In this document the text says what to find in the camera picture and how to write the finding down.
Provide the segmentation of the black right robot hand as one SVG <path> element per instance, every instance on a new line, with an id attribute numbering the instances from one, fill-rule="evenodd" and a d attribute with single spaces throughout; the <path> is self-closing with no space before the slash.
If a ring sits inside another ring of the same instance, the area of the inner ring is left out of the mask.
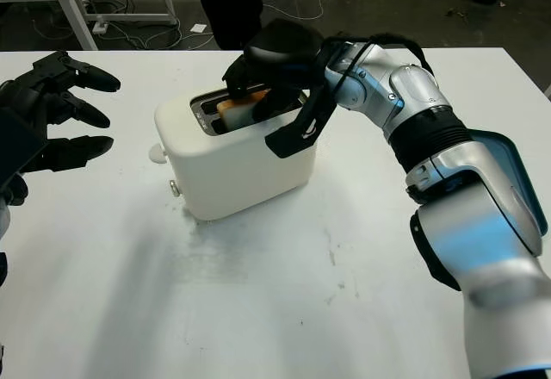
<path id="1" fill-rule="evenodd" d="M 252 85 L 269 92 L 254 107 L 252 118 L 264 121 L 298 98 L 300 90 L 322 84 L 318 55 L 323 36 L 296 22 L 275 19 L 244 46 L 223 80 L 231 98 L 243 98 Z"/>

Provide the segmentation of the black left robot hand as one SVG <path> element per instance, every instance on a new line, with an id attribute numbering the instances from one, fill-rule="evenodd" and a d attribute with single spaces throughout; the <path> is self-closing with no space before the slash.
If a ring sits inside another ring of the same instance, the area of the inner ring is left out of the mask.
<path id="1" fill-rule="evenodd" d="M 64 171 L 86 166 L 109 151 L 107 136 L 50 139 L 47 127 L 74 119 L 107 128 L 109 118 L 70 89 L 116 92 L 121 82 L 110 73 L 75 60 L 64 51 L 33 63 L 32 70 L 1 85 L 1 175 Z"/>

